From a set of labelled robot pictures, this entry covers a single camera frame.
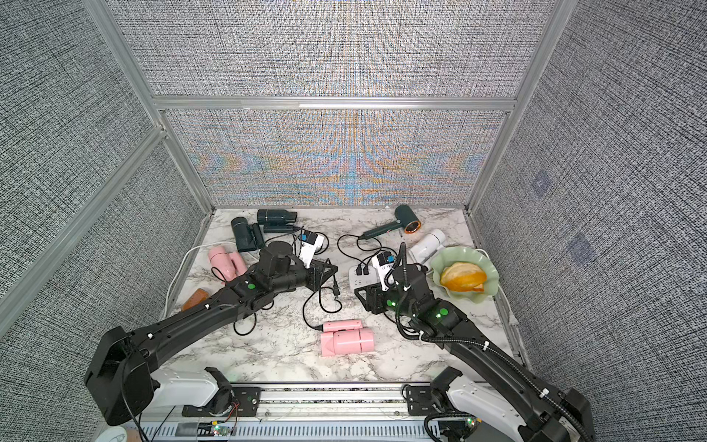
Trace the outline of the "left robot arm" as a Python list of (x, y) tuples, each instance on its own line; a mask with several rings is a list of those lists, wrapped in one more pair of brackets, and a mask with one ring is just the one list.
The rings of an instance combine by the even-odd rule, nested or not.
[(281, 293), (298, 287), (316, 292), (338, 272), (333, 263), (306, 266), (290, 244), (274, 241), (259, 261), (213, 296), (169, 318), (134, 331), (118, 326), (102, 335), (84, 383), (108, 425), (141, 414), (164, 383), (152, 378), (171, 357), (228, 324), (248, 318)]

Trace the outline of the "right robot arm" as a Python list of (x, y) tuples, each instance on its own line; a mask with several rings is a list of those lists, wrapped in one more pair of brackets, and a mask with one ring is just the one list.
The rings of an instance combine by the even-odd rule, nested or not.
[(350, 286), (366, 311), (393, 314), (404, 339), (439, 346), (492, 387), (482, 392), (460, 370), (446, 368), (431, 384), (436, 417), (479, 418), (513, 441), (595, 440), (591, 405), (581, 393), (563, 392), (515, 361), (462, 309), (437, 297), (420, 266), (400, 265), (388, 279), (374, 282), (372, 274), (353, 271)]

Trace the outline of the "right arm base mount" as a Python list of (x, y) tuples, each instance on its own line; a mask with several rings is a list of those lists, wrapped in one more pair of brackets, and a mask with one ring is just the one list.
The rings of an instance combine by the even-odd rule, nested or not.
[(480, 426), (474, 415), (458, 410), (447, 395), (451, 382), (461, 377), (458, 369), (446, 368), (429, 384), (401, 387), (408, 414), (423, 416), (423, 430), (432, 441), (466, 441)]

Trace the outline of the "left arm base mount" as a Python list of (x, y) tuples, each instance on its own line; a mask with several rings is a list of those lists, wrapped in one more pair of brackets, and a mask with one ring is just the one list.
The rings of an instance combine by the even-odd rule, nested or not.
[(217, 389), (208, 397), (205, 405), (184, 405), (182, 408), (183, 417), (214, 417), (225, 420), (228, 416), (256, 416), (260, 406), (262, 388), (234, 387), (217, 368), (208, 366), (204, 371), (207, 373), (207, 380), (210, 381), (209, 386), (215, 385)]

